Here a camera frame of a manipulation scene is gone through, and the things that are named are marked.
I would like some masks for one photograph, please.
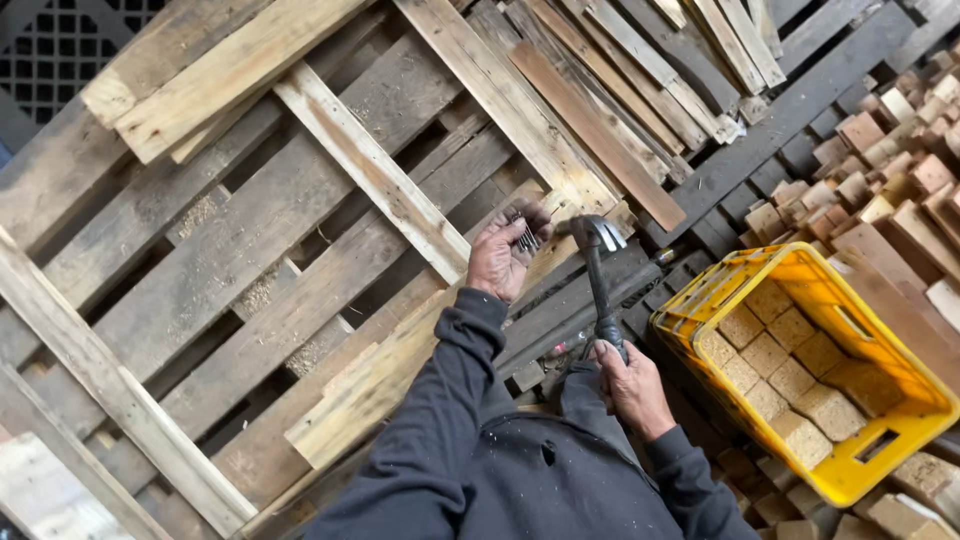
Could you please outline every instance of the hammer head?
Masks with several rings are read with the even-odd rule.
[[[581,250],[585,248],[606,248],[615,252],[627,247],[627,241],[613,223],[601,215],[578,215],[557,226],[560,234],[572,234]]]

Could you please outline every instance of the person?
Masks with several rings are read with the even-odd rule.
[[[563,418],[517,411],[492,362],[533,257],[515,245],[527,224],[540,245],[553,232],[543,207],[518,200],[476,236],[433,356],[306,538],[757,539],[633,344],[628,363],[596,341],[595,361],[571,365]],[[652,478],[612,412],[642,437]]]

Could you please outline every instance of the hand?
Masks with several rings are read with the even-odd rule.
[[[518,212],[522,217],[511,223]],[[467,268],[468,287],[489,292],[507,304],[516,300],[534,252],[521,252],[513,243],[526,231],[528,223],[540,245],[553,234],[546,209],[540,203],[520,197],[473,239]]]
[[[677,425],[663,395],[657,364],[629,341],[623,342],[630,365],[613,345],[597,339],[593,352],[600,364],[600,397],[608,414],[618,414],[627,426],[653,442]]]

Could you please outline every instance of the yellow plastic crate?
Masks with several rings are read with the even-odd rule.
[[[834,444],[833,453],[812,470],[800,464],[702,346],[704,336],[767,278],[776,281],[848,355],[870,361],[892,376],[905,397],[882,417],[868,419],[867,427],[854,437]],[[745,431],[838,507],[856,503],[960,417],[957,396],[806,243],[728,255],[654,313],[651,324]]]

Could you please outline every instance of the hammer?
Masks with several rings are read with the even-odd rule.
[[[607,277],[600,263],[600,250],[605,249],[613,253],[625,249],[627,241],[611,222],[599,215],[579,215],[570,218],[557,224],[556,230],[559,234],[572,234],[577,247],[587,260],[590,290],[597,310],[597,323],[593,333],[599,339],[610,342],[626,363],[628,360],[627,351],[623,347],[623,332],[616,325],[616,319],[613,316]]]

